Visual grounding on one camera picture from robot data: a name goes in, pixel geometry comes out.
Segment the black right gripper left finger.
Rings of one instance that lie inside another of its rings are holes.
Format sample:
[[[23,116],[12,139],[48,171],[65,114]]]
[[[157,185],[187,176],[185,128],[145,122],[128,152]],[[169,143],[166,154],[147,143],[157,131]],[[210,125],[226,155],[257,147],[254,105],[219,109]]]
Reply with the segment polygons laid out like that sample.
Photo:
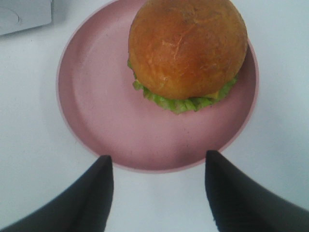
[[[99,157],[52,201],[4,232],[103,232],[113,199],[112,158]]]

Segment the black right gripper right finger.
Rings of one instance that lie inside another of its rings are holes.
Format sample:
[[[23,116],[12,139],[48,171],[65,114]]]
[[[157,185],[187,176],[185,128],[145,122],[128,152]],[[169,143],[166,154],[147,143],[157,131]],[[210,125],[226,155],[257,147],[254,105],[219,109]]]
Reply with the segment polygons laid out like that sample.
[[[307,232],[309,212],[240,171],[220,152],[205,159],[205,191],[220,232]]]

